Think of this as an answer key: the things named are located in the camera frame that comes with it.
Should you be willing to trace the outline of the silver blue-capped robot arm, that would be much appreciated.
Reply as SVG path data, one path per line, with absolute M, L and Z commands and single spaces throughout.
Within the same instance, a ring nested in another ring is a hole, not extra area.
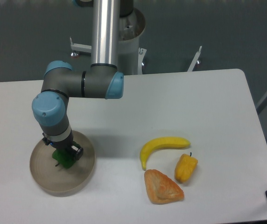
M 120 99 L 124 75 L 118 71 L 119 20 L 134 10 L 132 0 L 93 2 L 91 69 L 74 72 L 69 63 L 53 61 L 44 74 L 41 93 L 32 101 L 43 142 L 78 161 L 83 148 L 74 142 L 67 116 L 70 97 Z

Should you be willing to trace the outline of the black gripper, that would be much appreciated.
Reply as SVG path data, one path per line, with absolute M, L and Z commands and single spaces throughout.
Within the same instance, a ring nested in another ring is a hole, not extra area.
M 46 136 L 45 133 L 42 135 L 42 141 L 46 146 L 51 145 L 60 152 L 66 152 L 73 161 L 78 161 L 83 156 L 84 149 L 79 144 L 73 143 L 73 134 L 67 137 Z

